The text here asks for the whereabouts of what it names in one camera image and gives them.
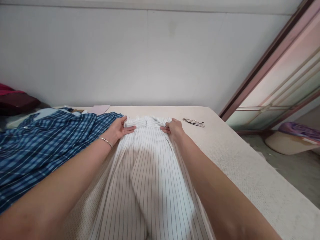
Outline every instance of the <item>forearm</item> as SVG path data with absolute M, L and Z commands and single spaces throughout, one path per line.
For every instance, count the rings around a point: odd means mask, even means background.
M 187 135 L 176 141 L 217 240 L 281 239 L 232 181 Z
M 3 236 L 47 239 L 90 185 L 111 147 L 94 141 L 27 192 L 0 216 Z

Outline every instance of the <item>red cloth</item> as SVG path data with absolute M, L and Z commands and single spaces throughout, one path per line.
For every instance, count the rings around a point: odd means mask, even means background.
M 25 92 L 14 90 L 11 87 L 8 87 L 8 86 L 0 83 L 0 96 L 6 95 L 9 93 L 25 93 Z

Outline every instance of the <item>waistband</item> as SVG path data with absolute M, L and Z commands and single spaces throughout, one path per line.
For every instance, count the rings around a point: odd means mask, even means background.
M 165 126 L 166 122 L 171 122 L 172 118 L 158 118 L 154 116 L 144 116 L 136 118 L 127 118 L 127 121 L 124 123 L 124 127 L 155 127 L 159 128 Z

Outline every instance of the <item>hand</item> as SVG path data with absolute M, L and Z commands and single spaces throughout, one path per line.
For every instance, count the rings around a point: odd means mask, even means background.
M 120 138 L 126 134 L 132 133 L 136 129 L 136 126 L 128 128 L 123 127 L 126 120 L 127 116 L 117 118 L 100 137 L 105 138 L 112 146 L 114 146 Z
M 179 120 L 173 118 L 171 122 L 166 122 L 167 127 L 160 127 L 160 129 L 164 133 L 171 134 L 171 137 L 174 141 L 176 141 L 179 137 L 183 136 L 185 134 L 182 124 Z

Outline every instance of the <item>pink paper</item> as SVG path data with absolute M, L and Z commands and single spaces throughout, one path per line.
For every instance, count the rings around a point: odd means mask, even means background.
M 96 115 L 104 114 L 110 105 L 95 105 L 91 108 L 90 113 L 95 113 Z

